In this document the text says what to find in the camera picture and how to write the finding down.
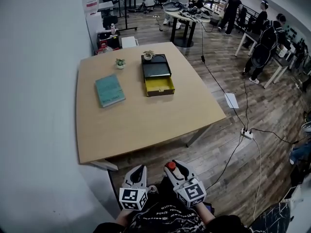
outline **blue jeans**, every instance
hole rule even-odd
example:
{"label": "blue jeans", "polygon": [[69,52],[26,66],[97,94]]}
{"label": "blue jeans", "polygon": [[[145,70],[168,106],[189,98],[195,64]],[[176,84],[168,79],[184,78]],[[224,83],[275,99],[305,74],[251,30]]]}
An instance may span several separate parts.
{"label": "blue jeans", "polygon": [[296,164],[298,160],[303,159],[310,153],[311,153],[311,142],[308,142],[298,148],[293,148],[293,151],[290,152],[290,159],[293,161],[294,164]]}

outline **teal book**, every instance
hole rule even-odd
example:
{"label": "teal book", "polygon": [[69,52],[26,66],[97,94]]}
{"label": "teal book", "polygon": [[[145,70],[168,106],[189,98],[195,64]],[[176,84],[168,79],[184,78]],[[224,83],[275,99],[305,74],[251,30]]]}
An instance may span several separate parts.
{"label": "teal book", "polygon": [[95,81],[99,101],[103,108],[125,99],[124,93],[115,74]]}

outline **potted plant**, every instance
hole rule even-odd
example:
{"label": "potted plant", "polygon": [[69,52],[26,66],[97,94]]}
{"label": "potted plant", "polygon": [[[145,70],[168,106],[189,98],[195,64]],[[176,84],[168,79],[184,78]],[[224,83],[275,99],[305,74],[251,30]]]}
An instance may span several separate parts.
{"label": "potted plant", "polygon": [[151,60],[155,53],[152,50],[148,50],[144,52],[144,59]]}
{"label": "potted plant", "polygon": [[125,60],[124,59],[116,59],[116,65],[118,69],[125,68]]}

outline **red button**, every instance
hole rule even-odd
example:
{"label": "red button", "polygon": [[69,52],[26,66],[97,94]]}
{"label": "red button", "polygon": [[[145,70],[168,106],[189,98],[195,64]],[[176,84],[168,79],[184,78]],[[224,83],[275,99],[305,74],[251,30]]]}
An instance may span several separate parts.
{"label": "red button", "polygon": [[175,162],[171,161],[171,162],[168,162],[168,163],[167,163],[167,167],[168,167],[170,170],[174,171],[175,168],[176,168],[176,164],[175,164]]}

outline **electrical outlet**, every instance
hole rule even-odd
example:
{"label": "electrical outlet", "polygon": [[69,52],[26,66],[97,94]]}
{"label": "electrical outlet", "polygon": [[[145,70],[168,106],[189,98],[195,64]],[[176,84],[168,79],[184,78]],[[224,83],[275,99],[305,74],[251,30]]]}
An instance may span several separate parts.
{"label": "electrical outlet", "polygon": [[253,139],[253,133],[249,133],[247,130],[241,129],[241,135],[244,135],[248,139]]}

